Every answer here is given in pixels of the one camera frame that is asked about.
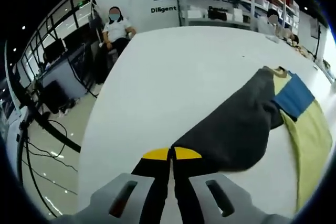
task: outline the black cable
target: black cable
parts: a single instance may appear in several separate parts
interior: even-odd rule
[[[48,122],[54,122],[54,123],[57,123],[59,126],[61,126],[63,128],[63,130],[65,130],[65,137],[68,137],[68,131],[67,129],[59,122],[55,121],[55,120],[48,120]],[[63,145],[61,151],[58,153],[57,156],[53,156],[53,158],[56,158],[58,157],[59,155],[61,155],[62,151],[64,150],[64,147],[65,147],[65,144]]]
[[[17,157],[16,157],[16,168],[17,176],[20,184],[23,186],[23,176],[22,176],[22,152],[25,139],[20,136],[19,142],[17,144]]]
[[[26,139],[26,153],[27,153],[27,163],[28,163],[28,167],[29,167],[29,172],[30,172],[30,175],[31,175],[31,177],[33,179],[33,183],[34,183],[34,186],[35,186],[35,188],[37,190],[37,193],[40,196],[43,204],[48,208],[48,210],[51,212],[51,214],[57,218],[57,215],[48,206],[48,204],[46,203],[46,201],[43,199],[43,196],[42,196],[40,190],[38,189],[38,186],[37,186],[37,183],[36,183],[36,180],[35,180],[35,177],[34,177],[33,169],[32,169],[32,164],[30,163],[28,139]]]
[[[62,188],[62,189],[64,189],[64,190],[66,190],[66,191],[68,191],[68,192],[70,192],[70,193],[72,193],[72,194],[77,195],[76,192],[74,192],[74,191],[72,191],[72,190],[69,190],[68,188],[66,188],[66,187],[64,187],[64,186],[61,186],[60,184],[58,184],[58,183],[52,181],[51,179],[49,179],[49,178],[47,178],[47,177],[42,176],[42,175],[39,174],[37,171],[35,171],[33,168],[31,168],[31,169],[32,169],[33,172],[34,172],[37,176],[39,176],[40,178],[43,178],[43,179],[45,179],[46,181],[51,182],[53,185],[58,186],[58,187],[60,187],[60,188]]]
[[[35,156],[40,156],[40,157],[51,157],[51,158],[53,158],[55,161],[62,163],[62,164],[63,164],[64,166],[66,166],[66,167],[70,167],[70,168],[72,168],[75,172],[78,172],[78,170],[75,169],[72,165],[67,165],[67,164],[64,163],[63,161],[61,161],[61,160],[59,160],[59,159],[56,159],[56,158],[55,158],[54,156],[52,156],[49,152],[37,148],[37,147],[36,147],[34,144],[32,144],[32,143],[29,143],[29,144],[32,145],[34,148],[38,149],[38,150],[41,151],[41,152],[48,153],[48,155],[44,155],[44,154],[38,154],[38,153],[34,153],[34,152],[32,152],[32,151],[29,151],[31,154],[33,154],[33,155],[35,155]]]
[[[86,47],[86,45],[84,44],[84,52],[83,52],[83,57],[84,57],[84,55],[85,55],[85,47]],[[74,68],[73,68],[73,66],[71,65],[71,62],[70,62],[70,60],[69,60],[69,57],[67,56],[67,60],[68,60],[68,63],[69,63],[69,65],[70,65],[70,68],[71,68],[71,71],[72,71],[72,74],[74,75],[74,77],[75,77],[75,79],[80,83],[80,84],[82,84],[82,86],[94,97],[94,98],[98,98],[97,97],[97,95],[96,94],[93,94],[92,92],[91,92],[91,90],[77,77],[77,75],[76,75],[76,72],[75,72],[75,70],[74,70]]]

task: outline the white table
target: white table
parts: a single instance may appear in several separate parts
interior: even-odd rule
[[[131,172],[147,151],[171,146],[264,65],[295,72],[320,102],[336,139],[336,95],[321,70],[284,42],[223,27],[179,27],[136,35],[100,91],[82,143],[79,210],[91,194]],[[291,217],[297,175],[283,125],[270,132],[264,157],[251,169],[225,173],[261,210]],[[173,181],[162,223],[182,223]]]

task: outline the person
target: person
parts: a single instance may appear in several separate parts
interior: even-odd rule
[[[120,56],[129,43],[128,33],[134,36],[137,32],[131,26],[131,23],[122,16],[118,7],[110,8],[109,22],[105,24],[103,30],[103,38],[107,50],[110,51],[115,48]]]
[[[279,13],[274,9],[267,11],[267,17],[258,18],[258,32],[266,35],[280,35],[281,26],[279,24]]]
[[[110,8],[109,21],[102,31],[104,43],[98,50],[93,62],[93,75],[97,84],[104,83],[110,72],[107,60],[108,52],[116,49],[118,56],[120,56],[128,45],[130,40],[127,38],[127,33],[132,33],[132,36],[134,36],[137,32],[130,22],[122,16],[118,7]]]
[[[292,40],[293,46],[297,46],[300,42],[299,37],[296,34],[291,33],[289,38]]]

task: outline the black pole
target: black pole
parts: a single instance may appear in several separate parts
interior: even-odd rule
[[[317,46],[316,46],[316,53],[315,53],[315,60],[317,59],[317,52],[319,50],[319,45],[320,45],[320,37],[321,37],[321,26],[320,24],[318,24],[319,26],[319,31],[318,31],[318,38],[317,38]]]
[[[71,4],[71,10],[74,10],[75,9],[74,0],[70,0],[70,4]],[[77,20],[77,17],[76,17],[76,13],[74,13],[73,16],[74,16],[74,20],[75,20],[75,24],[76,24],[76,29],[78,29],[79,25],[78,25],[78,20]]]
[[[54,33],[55,33],[55,36],[56,36],[56,39],[58,39],[58,36],[57,36],[57,32],[56,32],[56,29],[55,29],[55,24],[54,24],[54,19],[52,18],[52,16],[50,16],[50,21],[51,21],[51,28],[54,29]]]
[[[43,41],[42,41],[42,37],[41,37],[41,33],[40,33],[39,30],[37,30],[37,35],[38,35],[38,38],[39,38],[39,40],[40,40],[40,43],[41,43],[41,46],[42,46],[42,49],[43,49],[43,52],[44,52],[45,48],[44,48]]]

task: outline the garment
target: garment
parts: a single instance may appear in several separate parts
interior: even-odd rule
[[[126,29],[129,27],[131,27],[131,23],[123,18],[120,22],[115,21],[112,24],[107,22],[103,33],[108,32],[109,41],[114,42],[119,38],[126,38]]]
[[[268,18],[260,16],[257,20],[258,32],[266,35],[275,35],[276,27],[268,22]]]
[[[275,78],[274,84],[279,92],[273,100],[280,107],[296,154],[299,210],[318,185],[332,137],[320,105],[296,74]]]
[[[129,39],[119,38],[112,43],[112,49],[116,49],[117,52],[118,52],[118,56],[120,56],[129,42],[130,42]]]
[[[274,72],[264,67],[173,147],[200,153],[218,170],[245,170],[264,155],[269,131],[282,125],[275,96]]]
[[[257,25],[259,33],[265,35],[277,36],[279,38],[282,38],[284,36],[284,29],[282,28],[282,26],[279,23],[277,25],[271,24],[268,21],[268,18],[265,16],[260,16],[258,18]]]
[[[118,56],[120,56],[129,42],[130,41],[126,38],[119,38],[112,43],[112,49],[116,49]],[[102,47],[99,48],[93,62],[93,75],[98,84],[104,83],[110,72],[107,61],[108,52],[109,50],[107,49],[106,44],[103,44]]]
[[[299,210],[321,178],[332,138],[318,102],[296,74],[259,69],[173,147],[196,151],[211,168],[241,171],[263,157],[269,131],[282,122],[296,154]]]

